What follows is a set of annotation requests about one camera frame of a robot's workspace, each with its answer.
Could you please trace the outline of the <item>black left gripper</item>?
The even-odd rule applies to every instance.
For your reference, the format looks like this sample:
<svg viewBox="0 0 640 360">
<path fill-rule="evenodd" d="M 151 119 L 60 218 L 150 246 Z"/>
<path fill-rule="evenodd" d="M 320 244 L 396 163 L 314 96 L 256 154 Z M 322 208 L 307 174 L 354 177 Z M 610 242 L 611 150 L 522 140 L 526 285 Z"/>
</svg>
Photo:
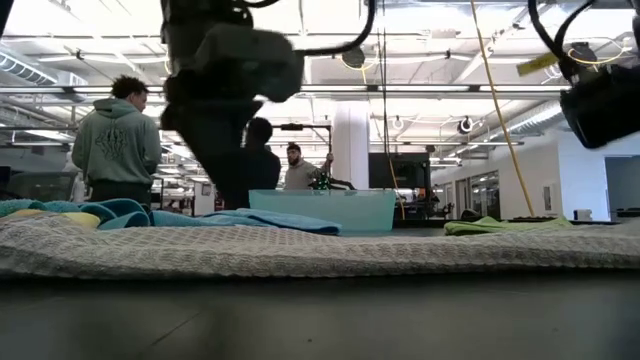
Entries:
<svg viewBox="0 0 640 360">
<path fill-rule="evenodd" d="M 227 209 L 248 205 L 250 154 L 241 143 L 262 106 L 251 100 L 281 103 L 301 90 L 302 52 L 254 27 L 251 10 L 277 1 L 160 0 L 171 70 L 161 125 L 179 133 Z"/>
</svg>

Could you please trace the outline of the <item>light blue microfiber towel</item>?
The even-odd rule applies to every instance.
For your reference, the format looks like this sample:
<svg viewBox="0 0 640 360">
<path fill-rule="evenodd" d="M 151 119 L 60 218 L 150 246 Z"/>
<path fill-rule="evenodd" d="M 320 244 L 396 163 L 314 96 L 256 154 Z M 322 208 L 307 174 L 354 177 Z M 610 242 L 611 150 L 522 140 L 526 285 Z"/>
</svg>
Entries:
<svg viewBox="0 0 640 360">
<path fill-rule="evenodd" d="M 167 211 L 151 211 L 150 223 L 157 227 L 195 226 L 258 226 L 300 230 L 304 232 L 338 235 L 342 225 L 318 218 L 266 210 L 240 208 L 217 211 L 199 217 L 190 217 Z"/>
</svg>

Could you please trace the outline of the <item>teal plastic bin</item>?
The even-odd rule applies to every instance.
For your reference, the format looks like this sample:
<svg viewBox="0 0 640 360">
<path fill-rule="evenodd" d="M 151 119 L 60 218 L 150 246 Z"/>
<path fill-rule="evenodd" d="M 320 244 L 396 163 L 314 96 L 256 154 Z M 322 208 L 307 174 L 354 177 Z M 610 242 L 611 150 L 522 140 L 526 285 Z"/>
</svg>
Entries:
<svg viewBox="0 0 640 360">
<path fill-rule="evenodd" d="M 392 230 L 396 194 L 392 190 L 251 190 L 252 209 L 334 222 L 347 233 Z"/>
</svg>

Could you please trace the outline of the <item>grey waffle-weave towel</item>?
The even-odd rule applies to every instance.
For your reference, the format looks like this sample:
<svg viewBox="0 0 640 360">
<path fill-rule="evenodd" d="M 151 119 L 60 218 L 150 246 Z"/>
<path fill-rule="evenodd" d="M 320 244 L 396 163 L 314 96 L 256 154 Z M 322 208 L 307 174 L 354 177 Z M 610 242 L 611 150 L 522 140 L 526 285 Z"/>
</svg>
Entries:
<svg viewBox="0 0 640 360">
<path fill-rule="evenodd" d="M 640 220 L 471 236 L 337 237 L 268 227 L 97 230 L 54 213 L 0 220 L 0 276 L 192 279 L 640 270 Z"/>
</svg>

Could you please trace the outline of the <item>yellow microfiber towel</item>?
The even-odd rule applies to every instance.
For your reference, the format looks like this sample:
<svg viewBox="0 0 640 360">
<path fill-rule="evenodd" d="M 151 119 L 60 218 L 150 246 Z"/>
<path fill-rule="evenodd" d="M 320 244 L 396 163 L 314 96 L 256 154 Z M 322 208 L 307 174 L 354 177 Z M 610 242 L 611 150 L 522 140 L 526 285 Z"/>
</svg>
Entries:
<svg viewBox="0 0 640 360">
<path fill-rule="evenodd" d="M 7 215 L 7 218 L 32 217 L 36 215 L 51 215 L 51 214 L 54 214 L 54 213 L 51 213 L 49 211 L 44 211 L 44 210 L 38 210 L 38 209 L 22 209 Z M 68 219 L 70 219 L 72 222 L 76 224 L 83 225 L 85 227 L 92 228 L 92 229 L 97 229 L 101 223 L 101 220 L 99 217 L 89 213 L 85 213 L 85 212 L 64 212 L 63 216 L 67 217 Z"/>
</svg>

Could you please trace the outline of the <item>green microfiber towel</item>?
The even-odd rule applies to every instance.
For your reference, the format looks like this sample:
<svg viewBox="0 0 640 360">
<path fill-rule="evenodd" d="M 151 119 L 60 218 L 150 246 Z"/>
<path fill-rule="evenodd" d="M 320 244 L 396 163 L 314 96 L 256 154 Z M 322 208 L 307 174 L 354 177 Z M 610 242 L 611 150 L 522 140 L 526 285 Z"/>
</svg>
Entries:
<svg viewBox="0 0 640 360">
<path fill-rule="evenodd" d="M 466 236 L 503 232 L 527 232 L 538 230 L 556 230 L 572 227 L 573 224 L 564 217 L 560 218 L 519 218 L 512 221 L 498 221 L 486 216 L 479 220 L 450 221 L 443 229 L 447 236 Z"/>
</svg>

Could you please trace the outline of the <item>person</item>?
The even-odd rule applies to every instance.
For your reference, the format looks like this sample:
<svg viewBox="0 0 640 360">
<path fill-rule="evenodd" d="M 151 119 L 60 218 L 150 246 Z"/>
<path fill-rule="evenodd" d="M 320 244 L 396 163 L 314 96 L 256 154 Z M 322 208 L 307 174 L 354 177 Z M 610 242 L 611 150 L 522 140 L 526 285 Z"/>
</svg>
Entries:
<svg viewBox="0 0 640 360">
<path fill-rule="evenodd" d="M 253 118 L 247 126 L 245 145 L 238 155 L 238 191 L 235 208 L 249 208 L 250 190 L 274 190 L 278 184 L 281 163 L 267 146 L 273 134 L 271 123 Z"/>
<path fill-rule="evenodd" d="M 287 147 L 288 169 L 284 178 L 285 190 L 307 190 L 311 184 L 322 175 L 328 173 L 334 160 L 333 154 L 328 153 L 321 167 L 317 167 L 302 157 L 301 148 L 296 143 Z"/>
<path fill-rule="evenodd" d="M 91 201 L 151 203 L 162 149 L 158 126 L 143 114 L 147 96 L 142 81 L 122 75 L 112 83 L 111 95 L 94 101 L 93 112 L 81 121 L 71 160 L 82 171 Z"/>
</svg>

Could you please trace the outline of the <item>white square pillar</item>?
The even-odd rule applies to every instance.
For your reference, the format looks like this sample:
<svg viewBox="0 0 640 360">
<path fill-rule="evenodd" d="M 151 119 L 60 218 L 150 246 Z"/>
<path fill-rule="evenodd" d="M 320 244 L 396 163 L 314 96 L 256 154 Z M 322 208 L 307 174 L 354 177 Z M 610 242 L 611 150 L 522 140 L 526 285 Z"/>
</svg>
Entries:
<svg viewBox="0 0 640 360">
<path fill-rule="evenodd" d="M 369 103 L 340 101 L 332 121 L 332 175 L 356 189 L 369 188 Z"/>
</svg>

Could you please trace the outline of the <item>white robot figure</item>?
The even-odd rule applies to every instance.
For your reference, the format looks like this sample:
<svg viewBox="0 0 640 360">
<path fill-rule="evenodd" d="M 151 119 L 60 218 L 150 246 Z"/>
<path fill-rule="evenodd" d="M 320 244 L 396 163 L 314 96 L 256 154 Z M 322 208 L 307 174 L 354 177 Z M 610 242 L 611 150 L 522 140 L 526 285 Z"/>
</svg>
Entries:
<svg viewBox="0 0 640 360">
<path fill-rule="evenodd" d="M 62 169 L 63 172 L 73 174 L 73 184 L 71 191 L 71 201 L 81 203 L 85 201 L 86 187 L 83 178 L 83 172 L 72 161 L 72 152 L 66 153 L 65 165 Z"/>
</svg>

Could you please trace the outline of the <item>round black ceiling fixture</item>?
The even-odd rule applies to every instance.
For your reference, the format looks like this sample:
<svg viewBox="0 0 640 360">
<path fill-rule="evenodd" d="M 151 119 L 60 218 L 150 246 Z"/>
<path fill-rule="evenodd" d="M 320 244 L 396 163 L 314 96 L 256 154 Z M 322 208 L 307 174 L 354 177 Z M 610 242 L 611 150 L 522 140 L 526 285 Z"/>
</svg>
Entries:
<svg viewBox="0 0 640 360">
<path fill-rule="evenodd" d="M 366 55 L 360 47 L 354 47 L 342 53 L 341 60 L 349 68 L 362 69 L 366 61 Z"/>
</svg>

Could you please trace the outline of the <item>black monitor screen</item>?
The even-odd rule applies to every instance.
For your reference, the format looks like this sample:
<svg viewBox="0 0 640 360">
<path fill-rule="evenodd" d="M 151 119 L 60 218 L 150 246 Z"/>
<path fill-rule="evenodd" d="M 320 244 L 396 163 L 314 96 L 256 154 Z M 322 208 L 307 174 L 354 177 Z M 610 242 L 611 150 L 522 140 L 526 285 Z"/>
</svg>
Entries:
<svg viewBox="0 0 640 360">
<path fill-rule="evenodd" d="M 369 153 L 369 187 L 374 189 L 429 188 L 427 153 Z"/>
</svg>

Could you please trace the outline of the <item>black metal rig frame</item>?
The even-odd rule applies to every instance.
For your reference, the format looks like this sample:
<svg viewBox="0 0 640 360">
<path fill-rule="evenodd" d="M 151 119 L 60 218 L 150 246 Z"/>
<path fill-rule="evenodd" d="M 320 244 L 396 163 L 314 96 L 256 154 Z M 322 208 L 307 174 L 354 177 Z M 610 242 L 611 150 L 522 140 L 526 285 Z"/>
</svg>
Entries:
<svg viewBox="0 0 640 360">
<path fill-rule="evenodd" d="M 333 128 L 331 125 L 286 123 L 274 126 L 276 137 L 272 138 L 268 145 L 273 149 L 284 149 L 284 157 L 302 159 L 303 147 L 313 147 L 315 153 L 309 160 L 333 159 Z M 316 140 L 304 140 L 302 136 L 294 136 L 296 132 L 311 131 Z"/>
</svg>

